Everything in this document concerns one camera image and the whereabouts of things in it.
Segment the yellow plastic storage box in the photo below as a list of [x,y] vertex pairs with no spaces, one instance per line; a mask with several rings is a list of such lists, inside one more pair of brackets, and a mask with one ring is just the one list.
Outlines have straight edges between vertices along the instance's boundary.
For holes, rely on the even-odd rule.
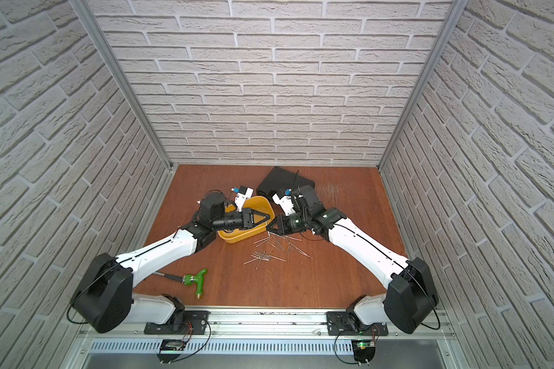
[[242,213],[249,215],[245,219],[245,228],[218,231],[219,237],[228,244],[235,244],[265,232],[269,223],[275,218],[271,204],[263,196],[254,196],[245,200]]

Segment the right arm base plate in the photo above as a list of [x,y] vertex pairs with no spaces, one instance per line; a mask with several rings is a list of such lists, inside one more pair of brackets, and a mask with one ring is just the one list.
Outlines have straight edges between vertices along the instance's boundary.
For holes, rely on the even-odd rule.
[[383,322],[363,324],[355,315],[347,311],[326,312],[326,324],[329,336],[359,335],[387,336],[388,327]]

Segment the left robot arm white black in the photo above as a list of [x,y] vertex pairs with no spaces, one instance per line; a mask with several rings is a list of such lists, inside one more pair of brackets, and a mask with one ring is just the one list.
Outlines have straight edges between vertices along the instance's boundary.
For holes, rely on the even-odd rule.
[[181,258],[200,252],[219,231],[247,231],[272,220],[272,212],[253,208],[226,210],[227,198],[209,192],[199,203],[191,221],[169,236],[133,252],[112,256],[102,253],[92,259],[71,297],[69,310],[82,317],[98,333],[120,324],[158,324],[174,332],[184,326],[184,306],[170,295],[150,296],[134,292],[150,275]]

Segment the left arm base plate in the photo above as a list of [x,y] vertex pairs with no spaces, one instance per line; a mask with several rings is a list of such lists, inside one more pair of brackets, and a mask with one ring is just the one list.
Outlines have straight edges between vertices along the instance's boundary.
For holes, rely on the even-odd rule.
[[204,335],[210,311],[186,310],[175,313],[165,324],[147,323],[145,335]]

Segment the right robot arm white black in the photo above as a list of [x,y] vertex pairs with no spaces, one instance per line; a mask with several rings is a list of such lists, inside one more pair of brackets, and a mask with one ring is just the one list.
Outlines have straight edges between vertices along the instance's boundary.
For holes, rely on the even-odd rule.
[[325,208],[315,189],[305,185],[272,196],[284,213],[269,223],[278,235],[311,231],[343,249],[370,271],[386,289],[384,295],[361,296],[346,309],[343,324],[360,333],[387,318],[412,334],[439,303],[431,270],[421,258],[399,255],[362,231],[337,208]]

